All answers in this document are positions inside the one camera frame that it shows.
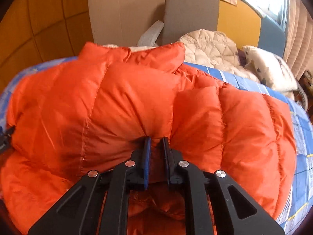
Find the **right floral curtain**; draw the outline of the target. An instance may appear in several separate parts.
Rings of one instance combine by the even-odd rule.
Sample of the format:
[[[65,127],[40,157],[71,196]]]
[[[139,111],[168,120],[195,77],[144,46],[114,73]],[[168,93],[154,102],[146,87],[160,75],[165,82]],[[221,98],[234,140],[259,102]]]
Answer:
[[[288,0],[288,23],[283,60],[296,79],[312,65],[312,17],[302,0]]]

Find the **grey yellow blue headboard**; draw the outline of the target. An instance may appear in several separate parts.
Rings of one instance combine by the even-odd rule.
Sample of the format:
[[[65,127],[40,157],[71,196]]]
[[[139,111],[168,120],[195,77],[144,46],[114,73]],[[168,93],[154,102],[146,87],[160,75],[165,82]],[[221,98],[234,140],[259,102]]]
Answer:
[[[285,49],[286,36],[281,27],[269,16],[259,16],[241,0],[236,6],[221,0],[165,0],[164,23],[164,45],[205,29],[223,32],[238,48],[255,46],[280,57]]]

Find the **grey bed side rail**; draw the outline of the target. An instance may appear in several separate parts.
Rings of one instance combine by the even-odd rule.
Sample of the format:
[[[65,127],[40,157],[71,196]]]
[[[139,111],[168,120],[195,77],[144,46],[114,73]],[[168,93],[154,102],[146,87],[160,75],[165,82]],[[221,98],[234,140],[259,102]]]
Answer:
[[[139,38],[137,47],[157,47],[157,39],[161,34],[164,25],[165,24],[159,20],[152,24]]]

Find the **wooden wardrobe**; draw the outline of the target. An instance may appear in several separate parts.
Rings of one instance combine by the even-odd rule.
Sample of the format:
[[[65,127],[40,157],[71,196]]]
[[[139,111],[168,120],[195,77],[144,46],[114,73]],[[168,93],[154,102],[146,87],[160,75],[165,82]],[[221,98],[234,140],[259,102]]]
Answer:
[[[22,70],[93,41],[87,0],[14,0],[1,21],[1,89]]]

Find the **white patterned pillow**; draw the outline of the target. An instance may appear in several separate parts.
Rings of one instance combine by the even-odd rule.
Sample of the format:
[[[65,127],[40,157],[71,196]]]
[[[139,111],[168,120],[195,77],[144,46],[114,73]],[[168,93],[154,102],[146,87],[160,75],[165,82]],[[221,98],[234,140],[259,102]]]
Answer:
[[[280,56],[254,46],[242,48],[248,62],[245,69],[252,71],[263,85],[278,92],[298,89],[296,78]]]

